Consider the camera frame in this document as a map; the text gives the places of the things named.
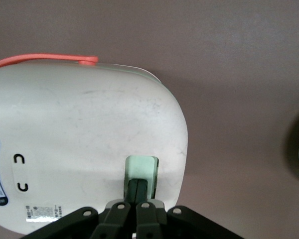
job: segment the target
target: barcode sticker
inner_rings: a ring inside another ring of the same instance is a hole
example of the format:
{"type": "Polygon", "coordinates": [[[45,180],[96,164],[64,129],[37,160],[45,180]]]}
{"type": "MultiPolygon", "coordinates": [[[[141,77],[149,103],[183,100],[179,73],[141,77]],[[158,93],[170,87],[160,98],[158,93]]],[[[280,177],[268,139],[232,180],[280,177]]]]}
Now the barcode sticker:
{"type": "Polygon", "coordinates": [[[30,223],[54,222],[62,217],[62,206],[26,205],[26,221],[30,223]]]}

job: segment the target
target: gray background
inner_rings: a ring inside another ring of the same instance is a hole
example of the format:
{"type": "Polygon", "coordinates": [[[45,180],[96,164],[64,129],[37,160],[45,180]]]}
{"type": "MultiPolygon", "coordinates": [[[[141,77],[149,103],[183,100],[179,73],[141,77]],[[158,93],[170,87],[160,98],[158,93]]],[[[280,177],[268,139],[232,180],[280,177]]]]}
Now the gray background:
{"type": "Polygon", "coordinates": [[[0,1],[0,59],[31,52],[154,73],[188,125],[178,203],[247,239],[299,239],[299,0],[0,1]]]}

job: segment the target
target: white plastic device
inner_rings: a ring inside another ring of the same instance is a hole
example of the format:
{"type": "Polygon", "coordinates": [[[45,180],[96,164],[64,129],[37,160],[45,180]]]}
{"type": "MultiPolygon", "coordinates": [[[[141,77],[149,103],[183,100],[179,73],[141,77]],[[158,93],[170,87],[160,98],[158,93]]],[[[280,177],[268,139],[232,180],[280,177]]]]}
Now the white plastic device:
{"type": "Polygon", "coordinates": [[[129,156],[158,158],[155,198],[167,209],[177,201],[187,127],[175,97],[143,69],[84,63],[0,67],[0,225],[9,230],[28,234],[84,206],[102,212],[123,198],[129,156]]]}

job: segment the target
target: light green plastic tab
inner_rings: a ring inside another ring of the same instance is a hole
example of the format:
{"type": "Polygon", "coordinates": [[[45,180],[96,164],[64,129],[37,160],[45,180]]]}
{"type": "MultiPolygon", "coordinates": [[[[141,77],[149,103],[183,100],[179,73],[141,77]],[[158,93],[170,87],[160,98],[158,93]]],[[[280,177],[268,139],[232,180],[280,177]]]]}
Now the light green plastic tab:
{"type": "Polygon", "coordinates": [[[158,158],[153,156],[129,156],[125,161],[124,194],[131,179],[146,179],[148,199],[154,198],[157,183],[158,158]]]}

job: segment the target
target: screw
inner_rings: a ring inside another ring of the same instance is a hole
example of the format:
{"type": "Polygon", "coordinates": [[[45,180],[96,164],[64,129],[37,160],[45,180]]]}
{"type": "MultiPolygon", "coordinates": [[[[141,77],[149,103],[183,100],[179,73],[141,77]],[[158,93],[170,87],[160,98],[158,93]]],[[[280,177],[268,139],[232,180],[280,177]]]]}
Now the screw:
{"type": "Polygon", "coordinates": [[[181,209],[179,209],[179,208],[174,208],[174,210],[173,210],[173,213],[174,214],[181,214],[181,209]]]}
{"type": "Polygon", "coordinates": [[[142,203],[141,207],[142,207],[142,208],[149,208],[150,205],[149,205],[148,203],[142,203]]]}
{"type": "Polygon", "coordinates": [[[83,213],[83,216],[87,217],[87,216],[89,216],[89,215],[91,215],[91,214],[92,214],[91,211],[85,211],[85,212],[83,213]]]}
{"type": "Polygon", "coordinates": [[[123,209],[125,207],[124,204],[118,204],[118,209],[123,209]]]}

